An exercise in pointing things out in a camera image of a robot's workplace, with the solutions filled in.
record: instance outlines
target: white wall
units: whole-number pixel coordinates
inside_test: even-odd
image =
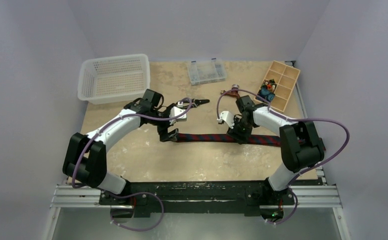
[[[297,61],[311,117],[344,122],[325,167],[353,239],[388,239],[388,0],[331,0]],[[333,152],[340,128],[319,125]]]
[[[0,0],[0,239],[40,239],[89,58],[66,0]]]
[[[98,57],[294,60],[329,0],[69,0]]]

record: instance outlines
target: pliers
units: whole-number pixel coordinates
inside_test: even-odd
[[[195,99],[193,98],[192,100],[192,108],[197,108],[199,105],[207,104],[210,102],[208,99]],[[182,102],[178,102],[178,108],[180,109],[187,109],[189,106],[189,101],[184,100]]]

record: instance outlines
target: gray floor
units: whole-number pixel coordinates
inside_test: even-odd
[[[128,226],[144,228],[158,219],[136,218]],[[109,209],[62,209],[55,240],[339,240],[331,208],[300,208],[294,216],[276,227],[265,225],[260,217],[241,214],[166,213],[162,223],[148,232],[132,232],[110,224]]]

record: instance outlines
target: basket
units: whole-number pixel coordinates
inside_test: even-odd
[[[141,98],[150,87],[150,63],[145,54],[102,57],[82,64],[77,97],[92,104]]]

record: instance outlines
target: beige table surface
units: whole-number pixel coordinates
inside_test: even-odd
[[[164,105],[184,97],[209,99],[210,103],[192,109],[186,122],[174,128],[186,134],[224,134],[227,125],[217,124],[216,103],[220,90],[232,84],[257,91],[270,61],[225,62],[228,77],[223,82],[192,86],[184,62],[151,62],[150,88],[164,95]],[[81,133],[87,133],[115,117],[127,102],[88,104]],[[225,96],[219,111],[238,113],[235,99]],[[285,114],[301,118],[299,104],[292,95]],[[258,127],[253,134],[275,135]],[[282,162],[280,148],[221,142],[160,142],[155,126],[145,124],[120,140],[107,154],[108,169],[131,182],[264,180]],[[316,179],[310,171],[302,179]]]

